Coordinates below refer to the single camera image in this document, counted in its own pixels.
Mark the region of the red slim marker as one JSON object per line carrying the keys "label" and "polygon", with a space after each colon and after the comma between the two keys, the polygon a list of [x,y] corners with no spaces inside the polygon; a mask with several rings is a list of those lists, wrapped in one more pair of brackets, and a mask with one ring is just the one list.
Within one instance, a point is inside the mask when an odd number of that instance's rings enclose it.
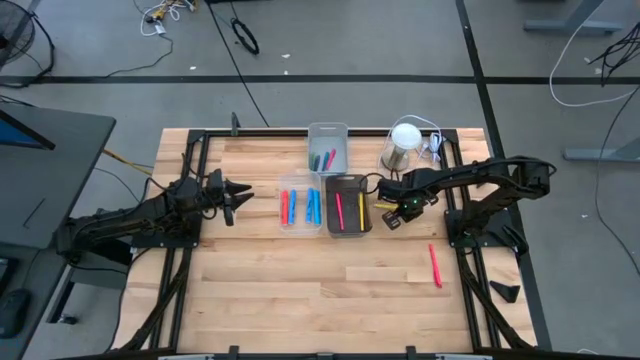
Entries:
{"label": "red slim marker", "polygon": [[439,263],[438,263],[438,259],[437,259],[435,246],[433,244],[429,244],[428,245],[428,249],[429,249],[430,259],[431,259],[431,263],[432,263],[434,283],[435,283],[437,288],[441,288],[443,286],[443,282],[442,282],[442,279],[441,279],[441,274],[440,274]]}

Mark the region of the white plastic bin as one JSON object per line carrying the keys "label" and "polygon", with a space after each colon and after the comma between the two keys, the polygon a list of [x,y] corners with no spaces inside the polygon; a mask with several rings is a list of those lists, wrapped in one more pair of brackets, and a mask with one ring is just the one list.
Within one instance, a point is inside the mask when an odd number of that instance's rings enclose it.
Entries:
{"label": "white plastic bin", "polygon": [[[345,174],[349,169],[348,164],[348,126],[343,123],[312,123],[308,127],[308,168],[310,153],[321,156],[319,170],[321,176]],[[325,153],[336,149],[329,171],[321,171]]]}

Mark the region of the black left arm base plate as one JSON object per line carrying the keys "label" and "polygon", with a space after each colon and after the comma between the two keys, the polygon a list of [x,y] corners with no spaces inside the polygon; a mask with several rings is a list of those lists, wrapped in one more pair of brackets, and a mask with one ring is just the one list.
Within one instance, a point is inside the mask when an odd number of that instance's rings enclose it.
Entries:
{"label": "black left arm base plate", "polygon": [[194,248],[200,240],[202,217],[199,212],[171,213],[154,219],[149,229],[132,236],[135,248]]}

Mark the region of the black triangular plastic piece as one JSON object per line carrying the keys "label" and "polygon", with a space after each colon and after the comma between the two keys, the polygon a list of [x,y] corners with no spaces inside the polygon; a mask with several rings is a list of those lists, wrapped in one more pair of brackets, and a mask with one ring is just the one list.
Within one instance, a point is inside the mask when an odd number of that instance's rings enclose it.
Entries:
{"label": "black triangular plastic piece", "polygon": [[518,299],[521,286],[520,285],[506,285],[497,281],[491,280],[489,285],[507,302],[515,303]]}

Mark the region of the monitor with blue screen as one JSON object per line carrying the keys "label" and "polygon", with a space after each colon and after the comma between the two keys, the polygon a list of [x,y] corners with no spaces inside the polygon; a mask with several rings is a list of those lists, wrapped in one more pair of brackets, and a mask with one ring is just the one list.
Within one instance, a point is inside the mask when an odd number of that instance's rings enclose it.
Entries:
{"label": "monitor with blue screen", "polygon": [[0,145],[54,150],[56,145],[0,109]]}

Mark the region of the grey desk foot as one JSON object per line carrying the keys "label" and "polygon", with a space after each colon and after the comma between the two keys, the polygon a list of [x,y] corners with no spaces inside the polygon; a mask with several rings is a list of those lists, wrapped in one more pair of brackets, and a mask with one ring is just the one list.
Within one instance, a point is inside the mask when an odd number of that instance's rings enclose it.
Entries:
{"label": "grey desk foot", "polygon": [[621,31],[623,27],[620,23],[591,19],[603,3],[604,0],[582,0],[567,18],[560,20],[526,20],[523,24],[523,30],[581,36],[608,36]]}
{"label": "grey desk foot", "polygon": [[640,163],[640,137],[618,148],[566,148],[562,155],[568,161]]}

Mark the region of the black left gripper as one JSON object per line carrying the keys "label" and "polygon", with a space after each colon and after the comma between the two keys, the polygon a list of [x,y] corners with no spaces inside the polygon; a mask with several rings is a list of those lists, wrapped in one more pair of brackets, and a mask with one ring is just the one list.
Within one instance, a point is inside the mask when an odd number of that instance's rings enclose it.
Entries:
{"label": "black left gripper", "polygon": [[254,197],[250,192],[251,185],[233,182],[222,177],[220,169],[214,170],[207,177],[205,188],[200,197],[200,213],[206,220],[213,220],[219,210],[222,211],[225,224],[234,225],[233,210]]}

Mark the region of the black desk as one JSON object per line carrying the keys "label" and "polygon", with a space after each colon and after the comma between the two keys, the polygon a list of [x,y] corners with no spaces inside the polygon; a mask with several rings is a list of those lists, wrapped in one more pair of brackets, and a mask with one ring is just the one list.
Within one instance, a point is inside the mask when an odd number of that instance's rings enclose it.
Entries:
{"label": "black desk", "polygon": [[70,216],[116,120],[0,104],[0,128],[5,114],[54,145],[0,144],[0,258],[17,261],[2,295],[20,288],[31,295],[22,330],[0,339],[0,360],[20,360],[66,267],[54,232]]}

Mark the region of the dark smoky plastic bin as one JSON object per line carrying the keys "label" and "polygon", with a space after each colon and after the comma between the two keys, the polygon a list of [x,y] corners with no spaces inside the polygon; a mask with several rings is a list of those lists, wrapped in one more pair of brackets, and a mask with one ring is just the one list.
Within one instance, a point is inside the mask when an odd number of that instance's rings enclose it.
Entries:
{"label": "dark smoky plastic bin", "polygon": [[[326,224],[329,234],[334,238],[362,237],[369,233],[373,224],[370,219],[368,200],[365,190],[368,182],[364,175],[361,174],[344,174],[334,175],[326,178],[325,182],[325,199],[326,208]],[[338,192],[342,196],[344,231],[339,229],[338,214],[336,209],[335,193]],[[360,232],[359,214],[358,214],[358,193],[364,194],[364,220],[365,231]]]}

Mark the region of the clear plastic bin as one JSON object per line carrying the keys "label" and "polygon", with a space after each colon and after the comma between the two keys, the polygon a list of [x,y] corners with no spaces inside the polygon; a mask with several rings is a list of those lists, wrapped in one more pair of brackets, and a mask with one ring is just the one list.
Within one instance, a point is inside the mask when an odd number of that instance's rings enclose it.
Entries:
{"label": "clear plastic bin", "polygon": [[[279,179],[279,187],[278,187],[278,195],[279,195],[279,226],[280,229],[287,235],[295,235],[295,236],[315,236],[318,234],[324,225],[324,209],[323,209],[323,197],[321,193],[321,178],[315,172],[298,172],[295,174],[287,174],[283,175]],[[306,202],[307,202],[307,190],[309,188],[313,188],[314,190],[318,190],[320,192],[321,199],[321,211],[322,211],[322,224],[315,225],[314,224],[314,216],[311,224],[307,224],[305,222],[306,215]],[[281,225],[280,221],[280,193],[283,190],[286,190],[288,193],[295,189],[297,192],[297,201],[296,201],[296,219],[294,225],[287,224],[286,226]]]}

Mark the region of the black floor fan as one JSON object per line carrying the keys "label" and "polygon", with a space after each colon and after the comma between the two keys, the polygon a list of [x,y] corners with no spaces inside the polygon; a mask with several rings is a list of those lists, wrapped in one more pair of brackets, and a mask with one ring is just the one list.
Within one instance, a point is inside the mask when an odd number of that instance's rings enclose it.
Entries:
{"label": "black floor fan", "polygon": [[[42,0],[25,1],[28,1],[26,6],[20,5],[18,0],[0,0],[0,73],[7,64],[21,57],[31,59],[39,72],[35,75],[19,76],[18,80],[12,81],[3,80],[0,75],[0,88],[23,89],[40,84],[46,76],[52,74],[56,64],[56,47],[36,14],[36,9]],[[46,66],[29,53],[38,32],[45,37],[47,43],[48,64]]]}

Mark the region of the white mushroom table lamp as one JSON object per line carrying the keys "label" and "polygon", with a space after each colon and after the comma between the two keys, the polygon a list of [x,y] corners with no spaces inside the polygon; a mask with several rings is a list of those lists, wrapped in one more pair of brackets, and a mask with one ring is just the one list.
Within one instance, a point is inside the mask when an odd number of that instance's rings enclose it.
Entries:
{"label": "white mushroom table lamp", "polygon": [[421,131],[409,123],[396,125],[385,141],[382,165],[388,170],[403,171],[409,166],[409,152],[422,144]]}

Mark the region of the grey desk base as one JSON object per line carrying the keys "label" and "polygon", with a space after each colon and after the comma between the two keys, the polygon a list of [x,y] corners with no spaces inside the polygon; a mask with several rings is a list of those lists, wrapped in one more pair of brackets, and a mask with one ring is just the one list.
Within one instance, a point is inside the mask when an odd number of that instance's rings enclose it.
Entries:
{"label": "grey desk base", "polygon": [[77,285],[98,288],[119,288],[132,263],[131,246],[121,226],[132,209],[99,210],[93,215],[68,217],[53,234],[56,254],[65,263],[67,273],[62,277],[59,293],[46,316],[47,323],[73,325],[78,315],[69,315],[65,307]]}

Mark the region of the black computer mouse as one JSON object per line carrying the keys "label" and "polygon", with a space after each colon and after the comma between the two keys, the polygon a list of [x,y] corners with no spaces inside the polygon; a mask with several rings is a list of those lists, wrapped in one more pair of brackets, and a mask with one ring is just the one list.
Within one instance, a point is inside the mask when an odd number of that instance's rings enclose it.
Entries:
{"label": "black computer mouse", "polygon": [[24,288],[12,290],[0,300],[0,339],[13,338],[20,333],[30,302],[31,293]]}

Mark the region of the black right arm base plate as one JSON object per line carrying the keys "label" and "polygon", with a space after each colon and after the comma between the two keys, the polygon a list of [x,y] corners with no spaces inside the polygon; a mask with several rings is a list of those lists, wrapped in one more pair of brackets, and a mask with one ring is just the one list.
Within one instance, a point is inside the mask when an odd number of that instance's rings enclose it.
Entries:
{"label": "black right arm base plate", "polygon": [[449,244],[454,248],[474,247],[517,247],[519,234],[512,227],[511,217],[506,210],[493,214],[486,225],[471,234],[461,229],[462,210],[446,211],[446,224]]}

